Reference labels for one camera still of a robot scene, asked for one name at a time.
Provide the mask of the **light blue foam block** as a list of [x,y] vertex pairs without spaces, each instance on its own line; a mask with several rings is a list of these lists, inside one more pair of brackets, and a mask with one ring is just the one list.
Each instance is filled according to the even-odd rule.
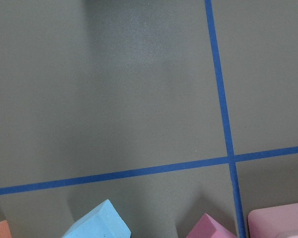
[[129,238],[131,231],[107,199],[77,220],[63,237]]

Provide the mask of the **blue tape line lengthwise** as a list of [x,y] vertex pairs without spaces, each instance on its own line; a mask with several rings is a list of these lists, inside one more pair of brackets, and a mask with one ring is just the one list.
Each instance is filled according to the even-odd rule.
[[231,128],[230,128],[227,102],[226,102],[222,65],[221,65],[220,52],[218,47],[213,6],[210,0],[205,1],[205,9],[206,9],[206,17],[207,17],[213,62],[214,62],[215,76],[217,81],[217,89],[218,89],[220,110],[221,110],[221,116],[222,116],[223,132],[224,132],[224,139],[225,139],[225,145],[226,145],[230,179],[231,179],[232,190],[233,190],[238,236],[240,238],[245,238],[247,237],[247,235],[246,235],[246,228],[245,228],[242,202],[241,202],[241,196],[240,196],[234,146],[233,146],[233,140],[232,140],[232,134],[231,134]]

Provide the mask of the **blue tape line crosswise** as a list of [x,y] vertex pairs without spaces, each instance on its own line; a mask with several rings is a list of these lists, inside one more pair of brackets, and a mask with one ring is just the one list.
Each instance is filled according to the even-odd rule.
[[229,164],[231,161],[243,162],[243,161],[251,161],[251,160],[257,160],[257,159],[266,159],[270,157],[292,155],[292,154],[298,154],[298,146],[239,154],[239,155],[235,155],[232,159],[226,156],[226,157],[203,159],[203,160],[184,162],[184,163],[176,163],[176,164],[147,167],[147,168],[133,169],[133,170],[127,170],[127,171],[120,171],[120,172],[98,174],[98,175],[92,175],[92,176],[84,176],[84,177],[77,177],[77,178],[68,178],[68,179],[61,179],[61,180],[54,180],[54,181],[1,187],[0,195],[52,189],[52,188],[58,188],[58,187],[65,187],[65,186],[72,186],[72,185],[79,185],[79,184],[86,184],[86,183],[93,183],[93,182],[100,182],[100,181],[108,181],[108,180],[115,180],[115,179],[124,179],[124,178],[131,178],[131,177],[138,177],[138,176],[145,176],[145,175],[152,175],[152,174],[160,174],[160,173],[202,168],[202,167],[208,167],[208,166],[217,166],[217,165]]

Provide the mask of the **light pink foam block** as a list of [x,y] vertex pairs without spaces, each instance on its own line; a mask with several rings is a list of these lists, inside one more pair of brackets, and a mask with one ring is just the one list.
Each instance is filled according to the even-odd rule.
[[252,210],[247,221],[251,238],[298,238],[298,203]]

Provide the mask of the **orange foam block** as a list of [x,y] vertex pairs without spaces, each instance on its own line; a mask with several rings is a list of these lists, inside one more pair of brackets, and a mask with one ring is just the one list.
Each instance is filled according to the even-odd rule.
[[12,238],[7,220],[0,222],[0,238]]

